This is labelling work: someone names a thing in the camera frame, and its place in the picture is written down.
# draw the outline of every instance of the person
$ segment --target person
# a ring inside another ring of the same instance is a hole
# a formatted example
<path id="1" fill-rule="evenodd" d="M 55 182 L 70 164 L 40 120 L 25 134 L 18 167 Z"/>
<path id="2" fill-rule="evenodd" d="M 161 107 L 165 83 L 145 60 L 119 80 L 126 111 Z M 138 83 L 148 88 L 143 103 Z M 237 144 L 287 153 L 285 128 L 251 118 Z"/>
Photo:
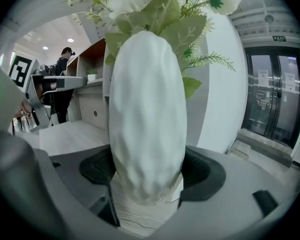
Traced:
<path id="1" fill-rule="evenodd" d="M 66 47 L 61 52 L 61 57 L 58 59 L 55 65 L 55 75 L 56 76 L 63 76 L 67 75 L 67 64 L 72 56 L 73 52 L 70 47 Z"/>
<path id="2" fill-rule="evenodd" d="M 58 59 L 55 65 L 55 75 L 65 77 L 67 75 L 67 64 L 70 57 L 74 55 L 70 47 L 66 47 L 61 52 L 61 57 Z M 70 100 L 73 94 L 73 90 L 61 91 L 53 94 L 54 108 L 59 121 L 59 124 L 67 121 L 67 110 L 70 104 Z"/>

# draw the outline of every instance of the wooden cabinet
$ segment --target wooden cabinet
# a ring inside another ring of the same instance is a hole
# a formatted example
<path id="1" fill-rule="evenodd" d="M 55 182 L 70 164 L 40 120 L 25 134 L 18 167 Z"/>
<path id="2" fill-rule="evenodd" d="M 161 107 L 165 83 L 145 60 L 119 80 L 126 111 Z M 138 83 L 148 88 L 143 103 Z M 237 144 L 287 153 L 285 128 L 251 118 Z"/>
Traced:
<path id="1" fill-rule="evenodd" d="M 113 66 L 104 64 L 106 41 L 101 39 L 74 58 L 67 66 L 67 76 L 88 78 L 88 71 L 96 70 L 97 78 L 74 90 L 68 107 L 71 122 L 83 122 L 108 132 L 108 102 Z"/>

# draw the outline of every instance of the small potted plant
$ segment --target small potted plant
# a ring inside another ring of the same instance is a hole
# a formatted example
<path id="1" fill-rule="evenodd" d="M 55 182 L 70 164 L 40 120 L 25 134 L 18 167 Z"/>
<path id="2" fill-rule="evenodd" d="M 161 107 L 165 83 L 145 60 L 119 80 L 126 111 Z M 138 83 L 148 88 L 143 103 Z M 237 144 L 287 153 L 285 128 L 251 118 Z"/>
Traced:
<path id="1" fill-rule="evenodd" d="M 90 69 L 87 71 L 88 81 L 93 81 L 97 79 L 97 71 L 95 69 Z"/>

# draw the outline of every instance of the ceiling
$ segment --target ceiling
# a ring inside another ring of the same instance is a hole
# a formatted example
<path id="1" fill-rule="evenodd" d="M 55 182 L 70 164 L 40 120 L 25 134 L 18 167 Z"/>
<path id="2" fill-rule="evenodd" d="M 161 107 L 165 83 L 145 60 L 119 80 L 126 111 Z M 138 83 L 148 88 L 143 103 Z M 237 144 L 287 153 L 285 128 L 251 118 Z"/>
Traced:
<path id="1" fill-rule="evenodd" d="M 265 16 L 273 16 L 267 23 Z M 272 36 L 285 36 L 288 42 L 300 44 L 300 26 L 284 0 L 241 0 L 230 15 L 242 42 L 273 41 Z"/>
<path id="2" fill-rule="evenodd" d="M 85 3 L 69 7 L 65 0 L 19 0 L 1 23 L 7 31 L 0 36 L 0 54 L 5 53 L 3 50 L 8 48 L 4 44 L 9 42 L 16 42 L 15 51 L 34 56 L 41 64 L 54 64 L 67 46 L 79 54 L 104 34 L 92 20 L 81 17 L 82 25 L 79 25 L 71 16 L 88 9 Z M 267 23 L 266 15 L 272 15 L 274 21 Z M 275 35 L 300 45 L 299 24 L 283 0 L 241 0 L 229 17 L 243 43 L 273 42 Z"/>
<path id="3" fill-rule="evenodd" d="M 30 31 L 17 40 L 14 50 L 35 56 L 39 63 L 51 65 L 56 63 L 61 51 L 71 47 L 80 54 L 91 45 L 84 28 L 74 20 L 72 15 L 64 16 Z"/>

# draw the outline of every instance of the glass door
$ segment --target glass door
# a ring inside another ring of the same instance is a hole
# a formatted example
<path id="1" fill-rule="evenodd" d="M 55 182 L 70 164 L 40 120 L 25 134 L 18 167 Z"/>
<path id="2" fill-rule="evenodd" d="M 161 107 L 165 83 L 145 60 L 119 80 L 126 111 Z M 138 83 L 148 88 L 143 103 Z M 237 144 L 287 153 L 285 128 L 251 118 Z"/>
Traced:
<path id="1" fill-rule="evenodd" d="M 251 109 L 247 118 L 246 128 L 260 135 L 265 135 L 273 106 L 276 106 L 274 94 L 274 73 L 269 55 L 252 55 L 250 67 L 253 76 L 251 86 Z"/>
<path id="2" fill-rule="evenodd" d="M 300 69 L 296 57 L 278 56 L 281 73 L 281 97 L 273 139 L 290 144 L 300 116 Z"/>
<path id="3" fill-rule="evenodd" d="M 300 131 L 300 50 L 245 49 L 248 100 L 242 128 L 294 147 Z"/>

